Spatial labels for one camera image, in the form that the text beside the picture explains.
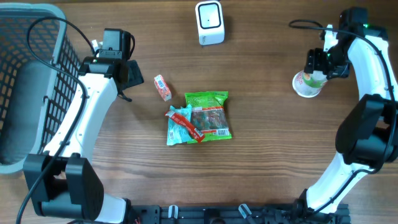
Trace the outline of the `instant noodle cup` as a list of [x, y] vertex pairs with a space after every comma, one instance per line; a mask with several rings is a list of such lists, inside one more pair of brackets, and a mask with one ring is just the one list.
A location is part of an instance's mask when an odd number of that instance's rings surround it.
[[298, 72], [292, 80], [293, 89], [299, 96], [304, 98], [313, 98], [317, 96], [326, 83], [326, 76], [320, 71], [305, 73], [302, 70]]

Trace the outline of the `small red white box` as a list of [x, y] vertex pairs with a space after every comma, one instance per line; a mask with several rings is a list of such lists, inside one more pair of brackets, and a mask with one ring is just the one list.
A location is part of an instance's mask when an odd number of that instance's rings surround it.
[[154, 85], [164, 101], [172, 99], [172, 93], [162, 75], [154, 77]]

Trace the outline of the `light teal snack packet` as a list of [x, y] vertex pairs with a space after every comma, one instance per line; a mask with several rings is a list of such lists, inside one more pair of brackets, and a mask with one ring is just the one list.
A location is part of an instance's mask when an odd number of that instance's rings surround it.
[[[180, 115], [183, 115], [189, 121], [191, 120], [192, 116], [191, 105], [187, 105], [185, 108], [183, 107], [175, 108], [173, 106], [170, 106], [169, 110], [174, 111]], [[175, 144], [181, 144], [191, 140], [192, 138], [187, 129], [169, 118], [168, 131], [167, 131], [167, 145], [173, 146]]]

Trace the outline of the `green gummy candy bag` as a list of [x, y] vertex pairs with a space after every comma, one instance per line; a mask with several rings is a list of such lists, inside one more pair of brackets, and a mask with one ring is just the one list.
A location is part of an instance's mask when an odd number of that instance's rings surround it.
[[204, 134], [203, 142], [232, 138], [224, 110], [227, 98], [227, 91], [185, 93], [186, 104], [192, 107], [190, 121]]

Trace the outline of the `red snack bar wrapper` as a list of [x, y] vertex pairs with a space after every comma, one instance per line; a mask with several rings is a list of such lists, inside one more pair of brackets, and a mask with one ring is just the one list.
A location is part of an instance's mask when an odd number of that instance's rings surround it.
[[191, 137], [197, 142], [202, 142], [204, 140], [205, 135], [199, 131], [194, 125], [189, 122], [183, 115], [176, 113], [174, 110], [169, 110], [165, 114], [168, 116], [173, 122], [176, 124], [183, 126], [191, 135]]

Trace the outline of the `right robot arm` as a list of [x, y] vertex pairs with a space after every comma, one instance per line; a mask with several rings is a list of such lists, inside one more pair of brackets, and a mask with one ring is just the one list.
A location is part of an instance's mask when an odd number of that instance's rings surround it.
[[397, 81], [388, 56], [383, 27], [342, 22], [337, 29], [315, 22], [313, 30], [333, 34], [337, 43], [308, 55], [306, 70], [328, 79], [353, 67], [359, 102], [342, 122], [336, 154], [323, 175], [295, 201], [293, 213], [303, 220], [327, 222], [346, 194], [366, 175], [397, 159]]

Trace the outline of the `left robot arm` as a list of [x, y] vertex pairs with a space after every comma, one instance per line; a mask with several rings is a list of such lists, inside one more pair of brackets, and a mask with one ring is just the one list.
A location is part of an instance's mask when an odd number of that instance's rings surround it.
[[78, 88], [58, 129], [41, 154], [29, 154], [23, 165], [28, 202], [43, 217], [78, 222], [126, 223], [130, 201], [106, 194], [91, 160], [109, 107], [123, 90], [143, 83], [135, 60], [87, 57], [78, 71]]

